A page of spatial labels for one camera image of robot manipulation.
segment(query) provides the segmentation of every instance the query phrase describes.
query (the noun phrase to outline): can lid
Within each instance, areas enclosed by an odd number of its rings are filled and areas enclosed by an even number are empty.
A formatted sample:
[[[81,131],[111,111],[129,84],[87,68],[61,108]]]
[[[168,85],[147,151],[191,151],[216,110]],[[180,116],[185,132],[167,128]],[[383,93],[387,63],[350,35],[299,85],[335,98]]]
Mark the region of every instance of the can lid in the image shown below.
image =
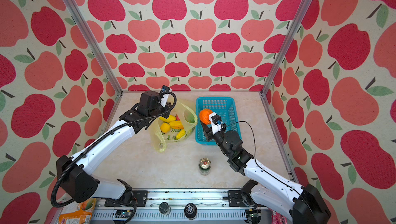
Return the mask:
[[[210,160],[209,160],[208,158],[202,158],[202,159],[199,161],[199,166],[200,166],[202,169],[208,169],[208,168],[210,167]]]

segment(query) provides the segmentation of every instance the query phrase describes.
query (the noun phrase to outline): black cable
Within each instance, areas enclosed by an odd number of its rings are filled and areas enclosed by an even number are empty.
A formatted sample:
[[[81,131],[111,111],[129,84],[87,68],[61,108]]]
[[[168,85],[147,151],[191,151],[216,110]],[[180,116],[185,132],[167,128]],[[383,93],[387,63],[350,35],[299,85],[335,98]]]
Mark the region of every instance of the black cable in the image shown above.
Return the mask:
[[[134,121],[131,121],[131,122],[123,123],[123,124],[121,124],[121,125],[119,125],[119,126],[113,128],[113,129],[107,131],[107,132],[104,133],[101,137],[99,137],[95,142],[93,142],[90,146],[88,146],[77,158],[75,158],[75,159],[64,169],[64,171],[62,172],[61,176],[58,178],[58,180],[57,180],[56,183],[55,183],[55,186],[54,186],[53,189],[52,189],[52,193],[51,193],[51,204],[52,204],[52,206],[53,206],[53,207],[56,207],[56,208],[61,208],[61,207],[64,207],[64,206],[69,205],[70,203],[74,202],[74,199],[72,198],[72,199],[70,199],[70,200],[68,200],[68,201],[66,201],[66,202],[64,202],[64,203],[59,203],[59,202],[56,201],[56,193],[58,192],[59,186],[61,185],[61,182],[63,181],[63,179],[66,177],[66,175],[68,175],[68,174],[72,171],[73,166],[74,166],[82,157],[84,157],[89,151],[91,151],[92,148],[94,148],[97,144],[99,144],[99,142],[101,142],[102,140],[104,140],[104,139],[105,139],[106,137],[108,137],[110,134],[113,134],[116,130],[118,130],[118,129],[120,129],[120,128],[123,128],[123,127],[125,127],[125,126],[128,126],[128,125],[130,125],[130,124],[132,124],[132,123],[141,122],[141,121],[145,121],[145,120],[150,120],[150,119],[152,119],[152,118],[157,118],[157,117],[160,117],[160,116],[162,116],[162,115],[165,115],[165,114],[171,112],[171,110],[176,106],[176,101],[177,101],[176,95],[175,95],[173,92],[164,92],[164,93],[162,93],[162,94],[160,95],[160,100],[161,100],[162,96],[165,95],[165,94],[171,94],[171,95],[173,96],[173,104],[172,104],[172,106],[171,106],[171,108],[170,108],[169,110],[164,111],[164,112],[161,112],[160,114],[157,114],[157,115],[154,115],[154,116],[144,117],[144,118],[140,118],[140,119],[137,119],[137,120],[134,120]]]

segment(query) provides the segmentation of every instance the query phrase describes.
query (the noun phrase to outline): toy fruit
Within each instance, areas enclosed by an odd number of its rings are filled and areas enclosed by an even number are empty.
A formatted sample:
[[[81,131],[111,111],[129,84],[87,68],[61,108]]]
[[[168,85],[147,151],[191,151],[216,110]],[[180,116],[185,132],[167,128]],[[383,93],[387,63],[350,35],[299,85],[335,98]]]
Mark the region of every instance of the toy fruit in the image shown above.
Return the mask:
[[[160,120],[161,120],[161,121],[164,121],[164,122],[167,122],[167,123],[170,123],[171,121],[175,121],[176,118],[175,118],[175,116],[169,115],[168,118],[160,117]]]
[[[162,133],[166,134],[171,130],[171,126],[169,124],[167,124],[166,122],[164,122],[163,124],[161,124],[160,127]]]
[[[199,113],[199,119],[205,124],[210,124],[209,115],[213,113],[210,109],[203,109]]]

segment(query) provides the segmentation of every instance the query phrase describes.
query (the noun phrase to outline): red fruit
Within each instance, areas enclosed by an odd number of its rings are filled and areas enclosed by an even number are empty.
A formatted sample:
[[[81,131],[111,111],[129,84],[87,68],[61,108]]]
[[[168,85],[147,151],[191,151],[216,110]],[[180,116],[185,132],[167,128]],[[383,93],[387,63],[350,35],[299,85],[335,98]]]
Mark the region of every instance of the red fruit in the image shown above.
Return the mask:
[[[98,78],[93,78],[87,88],[87,98],[91,104],[96,104],[103,93],[103,84]]]
[[[370,53],[370,38],[365,31],[359,31],[354,23],[340,28],[330,39],[327,52],[345,70],[358,68]]]
[[[209,91],[230,91],[231,87],[227,84],[215,84],[209,88]]]
[[[3,210],[0,224],[28,223],[40,205],[40,195],[36,192],[25,193],[10,202]]]
[[[309,184],[309,182],[308,182],[308,177],[306,176],[304,170],[301,169],[300,167],[294,167],[294,172],[297,175],[299,184],[306,187]]]
[[[388,189],[396,183],[393,158],[371,133],[362,130],[346,132],[341,138],[341,148],[364,182],[377,189]]]
[[[221,33],[212,40],[212,48],[216,52],[236,52],[241,46],[241,39],[235,33]]]
[[[106,38],[106,46],[114,53],[135,53],[136,43],[125,34],[111,34]]]
[[[143,68],[137,63],[122,63],[118,67],[118,71],[125,77],[143,77],[145,75],[145,71]]]
[[[9,59],[0,54],[0,88],[14,81],[17,76],[15,67]]]
[[[17,162],[4,175],[3,189],[8,193],[27,189],[40,177],[50,158],[51,152],[45,143],[30,143],[25,147]]]
[[[210,67],[210,74],[212,76],[229,77],[235,73],[235,66],[231,62],[218,62]]]
[[[311,70],[306,74],[303,87],[315,105],[322,105],[329,98],[329,81],[323,77],[319,69]]]
[[[160,47],[167,53],[179,52],[184,53],[189,48],[189,43],[183,34],[167,33],[160,38]]]
[[[73,49],[70,55],[65,59],[65,72],[71,80],[77,81],[81,78],[82,73],[88,68],[88,62],[85,55]]]
[[[78,123],[74,121],[63,123],[61,130],[53,138],[52,152],[55,156],[68,155],[80,134],[81,127]]]
[[[295,128],[301,128],[304,123],[304,109],[300,106],[297,98],[289,99],[286,104],[286,111],[293,126]]]
[[[153,0],[152,12],[161,20],[182,20],[187,13],[184,0]]]
[[[315,153],[311,158],[311,165],[324,192],[334,200],[341,199],[344,195],[344,183],[331,158],[323,153]]]
[[[286,142],[288,142],[288,130],[285,127],[283,119],[278,117],[275,120],[275,123],[279,130],[279,134],[280,134],[280,137],[282,138],[283,144],[286,144]]]
[[[100,21],[125,19],[125,9],[119,0],[88,0],[88,9]]]
[[[114,100],[111,98],[107,99],[106,105],[103,107],[103,119],[107,122],[108,117],[110,116],[111,110],[114,106]]]
[[[52,9],[43,6],[39,12],[33,12],[31,27],[37,40],[47,46],[54,45],[66,35],[63,20]]]
[[[42,94],[29,95],[23,105],[14,110],[11,128],[19,137],[33,137],[41,131],[54,113],[55,104],[51,98]]]
[[[264,51],[267,53],[278,53],[285,37],[284,35],[278,34],[268,38],[264,43]]]
[[[216,0],[214,12],[218,19],[241,20],[249,10],[248,0]]]
[[[190,74],[190,68],[184,62],[171,62],[165,66],[165,73],[171,77],[186,77]]]

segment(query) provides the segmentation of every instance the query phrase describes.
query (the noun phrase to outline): red apple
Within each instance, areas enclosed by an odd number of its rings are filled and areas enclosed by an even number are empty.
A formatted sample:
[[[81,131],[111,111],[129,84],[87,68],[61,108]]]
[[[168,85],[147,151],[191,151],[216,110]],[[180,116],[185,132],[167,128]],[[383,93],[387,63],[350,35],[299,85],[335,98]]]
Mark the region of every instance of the red apple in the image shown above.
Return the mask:
[[[235,66],[231,62],[218,62],[211,66],[210,74],[213,76],[229,77],[235,73]]]
[[[52,9],[43,6],[39,12],[33,12],[31,27],[37,40],[47,46],[54,45],[66,35],[63,20]]]
[[[98,78],[93,78],[87,88],[87,99],[91,104],[96,104],[103,93],[103,84]]]
[[[218,19],[241,20],[249,10],[248,0],[216,0],[214,12]]]
[[[184,53],[189,48],[186,37],[181,33],[167,33],[160,39],[160,47],[167,53],[179,52]]]
[[[212,48],[216,52],[236,52],[241,46],[241,39],[236,33],[221,33],[212,40]]]
[[[82,73],[88,68],[88,62],[85,55],[77,50],[73,49],[70,55],[66,56],[65,59],[65,72],[67,76],[73,81],[77,81],[81,78]]]
[[[187,14],[184,0],[153,0],[152,12],[161,20],[182,20]]]
[[[145,71],[143,68],[137,63],[122,63],[118,67],[118,71],[121,75],[125,77],[143,77],[145,75]]]
[[[370,38],[354,23],[340,28],[330,39],[328,53],[345,70],[358,68],[370,53]]]
[[[136,43],[125,34],[111,34],[106,38],[106,46],[114,53],[135,53]]]
[[[125,19],[125,9],[119,0],[88,0],[88,9],[100,21]]]

